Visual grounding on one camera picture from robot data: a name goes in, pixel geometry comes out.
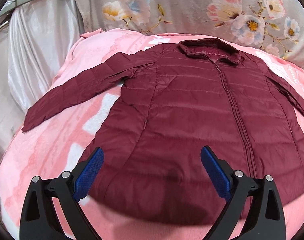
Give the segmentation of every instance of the white curtain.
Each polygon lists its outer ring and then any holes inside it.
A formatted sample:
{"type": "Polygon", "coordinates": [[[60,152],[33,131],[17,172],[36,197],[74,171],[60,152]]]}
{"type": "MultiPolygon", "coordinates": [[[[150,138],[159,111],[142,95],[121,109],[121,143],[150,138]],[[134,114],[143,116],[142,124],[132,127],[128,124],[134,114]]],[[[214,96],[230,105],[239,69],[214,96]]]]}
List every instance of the white curtain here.
{"type": "Polygon", "coordinates": [[[14,11],[9,25],[8,81],[24,112],[46,93],[78,38],[75,0],[36,0],[14,11]]]}

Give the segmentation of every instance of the bed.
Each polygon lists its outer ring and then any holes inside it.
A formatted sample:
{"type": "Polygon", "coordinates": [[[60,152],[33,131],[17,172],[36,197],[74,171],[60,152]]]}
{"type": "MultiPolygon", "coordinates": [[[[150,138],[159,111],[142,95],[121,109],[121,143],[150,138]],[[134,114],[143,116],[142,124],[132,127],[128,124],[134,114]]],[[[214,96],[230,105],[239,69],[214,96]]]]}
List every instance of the bed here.
{"type": "MultiPolygon", "coordinates": [[[[63,84],[85,69],[104,62],[118,51],[132,54],[160,43],[178,43],[182,40],[200,38],[209,36],[175,33],[144,36],[123,29],[108,32],[99,29],[85,33],[68,53],[51,88],[63,84]]],[[[283,77],[304,97],[304,71],[301,68],[261,50],[233,45],[262,58],[272,71],[283,77]]],[[[94,138],[95,132],[108,116],[109,109],[119,97],[121,85],[85,103],[64,110],[30,133],[18,131],[15,135],[0,166],[0,195],[2,220],[16,239],[21,208],[31,178],[39,175],[43,179],[49,179],[74,168],[83,150],[94,138]]],[[[296,114],[304,132],[304,118],[300,113],[296,114]]],[[[123,239],[142,239],[142,236],[144,239],[199,239],[210,229],[210,225],[167,226],[136,220],[96,203],[89,196],[81,200],[81,206],[89,221],[104,239],[119,239],[121,236],[123,239]]],[[[287,239],[291,239],[304,222],[304,194],[286,205],[284,213],[287,239]]],[[[66,234],[73,237],[62,212],[59,213],[59,217],[63,221],[66,234]]],[[[233,236],[240,233],[243,223],[244,221],[239,222],[233,236]]]]}

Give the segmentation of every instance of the bolt head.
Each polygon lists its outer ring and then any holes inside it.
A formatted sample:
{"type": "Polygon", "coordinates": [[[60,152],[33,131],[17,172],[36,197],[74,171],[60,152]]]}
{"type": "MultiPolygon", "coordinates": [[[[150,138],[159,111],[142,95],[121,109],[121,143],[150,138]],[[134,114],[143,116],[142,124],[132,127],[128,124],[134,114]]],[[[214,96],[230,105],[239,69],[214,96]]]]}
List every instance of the bolt head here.
{"type": "Polygon", "coordinates": [[[267,175],[267,176],[265,176],[265,178],[267,181],[273,181],[273,178],[271,175],[267,175]]]}
{"type": "Polygon", "coordinates": [[[64,179],[68,178],[70,175],[71,175],[71,173],[70,173],[69,171],[64,171],[64,172],[62,173],[62,177],[63,177],[64,179]]]}
{"type": "Polygon", "coordinates": [[[242,171],[235,171],[234,174],[237,176],[237,177],[242,177],[243,176],[243,172],[242,171]]]}
{"type": "Polygon", "coordinates": [[[32,179],[32,182],[36,183],[39,181],[39,177],[38,176],[35,176],[33,179],[32,179]]]}

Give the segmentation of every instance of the floral pillow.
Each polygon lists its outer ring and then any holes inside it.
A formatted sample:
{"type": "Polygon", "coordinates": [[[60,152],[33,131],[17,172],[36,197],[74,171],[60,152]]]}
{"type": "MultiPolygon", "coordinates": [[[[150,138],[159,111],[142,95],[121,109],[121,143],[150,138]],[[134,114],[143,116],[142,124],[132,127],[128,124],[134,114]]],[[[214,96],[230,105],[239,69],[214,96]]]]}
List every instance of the floral pillow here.
{"type": "Polygon", "coordinates": [[[262,49],[304,69],[298,0],[76,0],[86,31],[206,34],[262,49]]]}
{"type": "Polygon", "coordinates": [[[249,10],[250,14],[242,10],[242,0],[212,0],[207,7],[207,15],[211,20],[218,22],[214,27],[229,27],[240,44],[257,45],[270,54],[286,58],[292,51],[286,47],[287,41],[299,43],[300,27],[298,22],[290,17],[285,18],[284,28],[279,27],[280,21],[275,23],[277,19],[286,15],[283,1],[258,0],[257,6],[249,5],[249,10]]]}

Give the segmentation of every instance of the jacket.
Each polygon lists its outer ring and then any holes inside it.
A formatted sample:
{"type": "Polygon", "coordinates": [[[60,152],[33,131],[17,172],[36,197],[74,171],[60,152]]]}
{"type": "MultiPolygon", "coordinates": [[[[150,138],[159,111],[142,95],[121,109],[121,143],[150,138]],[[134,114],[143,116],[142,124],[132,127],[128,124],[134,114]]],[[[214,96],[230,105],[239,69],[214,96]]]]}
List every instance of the jacket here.
{"type": "Polygon", "coordinates": [[[200,161],[205,145],[248,176],[272,175],[283,204],[304,193],[304,134],[293,108],[304,116],[304,99],[263,60],[216,38],[119,52],[47,92],[23,131],[122,79],[80,158],[95,147],[105,153],[89,192],[98,202],[145,220],[214,223],[225,201],[200,161]]]}

